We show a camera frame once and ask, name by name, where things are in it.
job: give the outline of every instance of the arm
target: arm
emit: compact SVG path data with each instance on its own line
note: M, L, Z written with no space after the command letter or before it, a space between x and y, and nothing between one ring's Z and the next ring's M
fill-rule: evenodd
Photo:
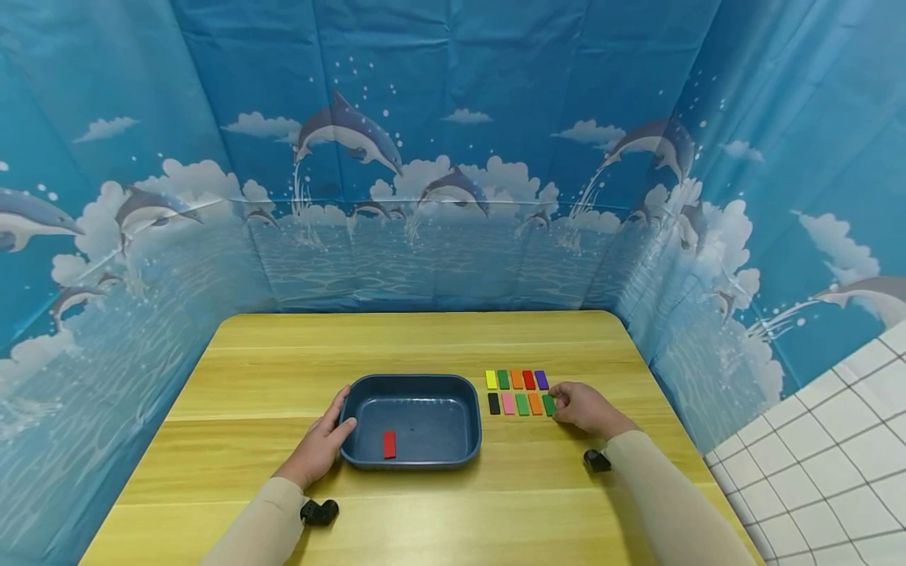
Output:
M554 419L608 441L613 469L629 489L661 566L755 565L718 510L628 417L583 383L554 386Z
M355 429L355 418L335 425L349 386L334 398L299 446L267 480L236 518L201 566L282 566L302 535L299 511L308 501L303 491L331 468L340 446Z

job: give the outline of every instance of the wood grain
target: wood grain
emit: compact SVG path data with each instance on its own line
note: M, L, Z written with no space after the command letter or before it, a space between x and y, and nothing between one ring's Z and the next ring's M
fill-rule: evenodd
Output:
M620 322L606 312L255 314L225 321L82 564L197 564L346 383L485 369L586 381L634 418L757 552ZM627 494L590 476L600 443L546 417L491 416L457 472L338 465L309 495L340 502L289 564L655 564Z

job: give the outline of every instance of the red block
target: red block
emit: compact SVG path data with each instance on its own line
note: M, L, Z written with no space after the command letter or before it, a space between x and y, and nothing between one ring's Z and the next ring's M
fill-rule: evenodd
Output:
M530 369L523 369L522 379L525 381L526 389L535 388L535 378L532 376L532 371Z
M384 433L384 459L391 460L396 457L396 433L388 430Z

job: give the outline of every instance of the dolphin print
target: dolphin print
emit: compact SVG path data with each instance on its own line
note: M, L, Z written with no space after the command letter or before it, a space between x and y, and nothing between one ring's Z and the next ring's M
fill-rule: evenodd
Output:
M543 226L548 230L551 229L551 218L547 215L547 211L543 209L535 211L533 214L529 215L528 218L525 219L525 223L527 225L536 224Z
M658 160L655 169L669 167L681 183L692 169L695 142L677 120L655 120L642 124L623 136L601 163L601 169L622 160L624 153L649 151Z
M632 214L626 217L626 222L642 222L648 225L652 225L655 228L660 228L660 224L663 220L662 210L658 211L655 208L660 208L660 206L648 206L642 203L641 206L632 211Z
M714 295L720 299L720 313L724 315L724 324L733 314L733 303L736 302L736 296L725 291L716 291Z
M684 205L679 211L679 245L684 250L695 246L695 255L701 252L708 231L708 220L701 206L701 199L695 205Z
M350 106L337 90L333 91L333 106L315 112L299 130L294 162L298 164L311 155L313 145L327 141L345 146L353 159L362 163L378 161L402 175L402 158L390 134Z
M821 291L814 298L841 307L850 299L864 299L872 304L888 329L906 321L906 277L869 277Z
M49 202L0 188L0 252L21 252L33 235L85 235L85 231Z
M98 289L106 290L116 283L122 283L123 279L119 275L110 272L104 272L101 279L98 280Z
M106 293L96 287L65 287L51 306L51 316L56 322L57 331L63 329L63 314L72 307L104 296Z
M402 206L396 205L390 209L390 218L397 218L399 220L406 220L406 211L402 209Z
M246 221L251 220L252 218L260 218L266 225L271 225L277 230L280 230L280 225L277 224L276 218L274 218L271 213L266 212L261 208L256 208L252 212L248 213L248 216L246 216Z
M485 216L489 215L489 206L485 191L482 190L475 181L463 173L459 168L459 165L453 166L452 173L448 173L436 181L429 183L428 186L421 191L421 197L419 198L417 206L420 206L421 203L426 200L451 200L457 206L469 206L474 204L481 209L481 212L485 213Z
M390 218L390 211L387 210L387 207L373 200L369 200L363 203L356 203L356 205L352 207L352 213L350 214L350 217L356 216L363 212L378 216L381 218L381 220L387 219L391 222L393 220L392 218Z
M204 224L198 211L178 198L151 193L134 185L128 185L126 191L129 196L126 198L126 202L120 205L115 218L120 227L123 255L126 254L127 240L131 239L141 228L167 225L173 216L183 216L199 224Z

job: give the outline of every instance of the blue backdrop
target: blue backdrop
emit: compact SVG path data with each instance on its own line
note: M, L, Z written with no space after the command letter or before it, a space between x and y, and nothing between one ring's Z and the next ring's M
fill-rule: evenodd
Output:
M606 309L709 451L906 318L904 17L7 0L0 561L78 561L239 312Z

